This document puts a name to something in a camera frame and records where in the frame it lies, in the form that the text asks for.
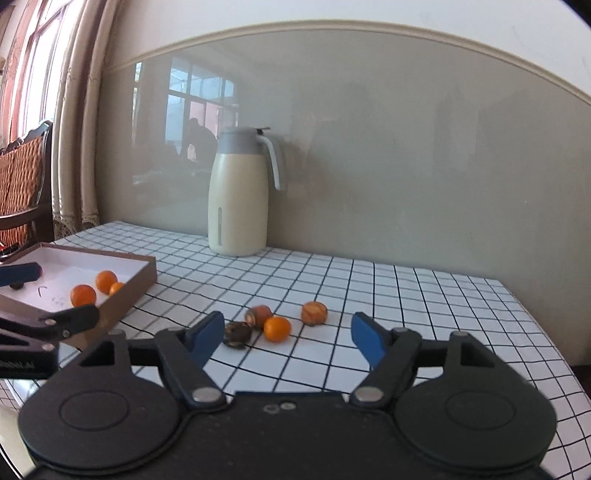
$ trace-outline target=curtain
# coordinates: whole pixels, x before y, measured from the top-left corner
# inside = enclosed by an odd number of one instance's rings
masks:
[[[119,0],[84,0],[61,72],[51,155],[56,239],[99,224],[96,118],[107,40]]]

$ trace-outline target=thermos handle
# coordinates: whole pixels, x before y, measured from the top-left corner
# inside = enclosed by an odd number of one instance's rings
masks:
[[[275,181],[275,188],[281,190],[281,180],[279,178],[279,162],[281,162],[281,150],[277,142],[265,137],[264,135],[257,135],[256,140],[264,144],[269,150],[271,156],[271,167],[273,169],[273,179]]]

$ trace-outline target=white wall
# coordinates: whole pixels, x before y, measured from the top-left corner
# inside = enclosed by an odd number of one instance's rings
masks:
[[[224,30],[308,20],[390,22],[512,53],[591,95],[591,30],[561,0],[126,0],[108,70]]]

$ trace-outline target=gray thermos lid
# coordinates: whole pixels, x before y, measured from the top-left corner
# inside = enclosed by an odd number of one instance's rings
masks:
[[[218,154],[263,155],[262,145],[267,147],[271,156],[271,168],[275,188],[281,190],[279,178],[279,164],[281,163],[281,149],[272,139],[265,137],[263,128],[234,127],[225,130],[217,142]]]
[[[235,127],[224,130],[217,142],[219,154],[261,155],[261,131],[253,127]]]

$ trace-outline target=window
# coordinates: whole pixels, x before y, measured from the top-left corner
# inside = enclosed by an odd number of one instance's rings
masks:
[[[17,93],[14,136],[23,136],[43,120],[54,120],[61,68],[82,0],[44,0],[25,42],[21,92]]]
[[[142,75],[142,62],[138,62],[135,64],[135,81],[134,81],[134,100],[133,100],[133,119],[132,119],[132,128],[131,128],[131,141],[135,145],[135,133],[138,128],[138,107],[139,107],[139,99],[138,99],[138,92],[139,92],[139,79]]]
[[[238,104],[234,98],[234,83],[230,80],[175,57],[168,88],[164,139],[167,144],[173,144],[179,154],[190,118],[196,118],[199,125],[216,137],[238,124]]]

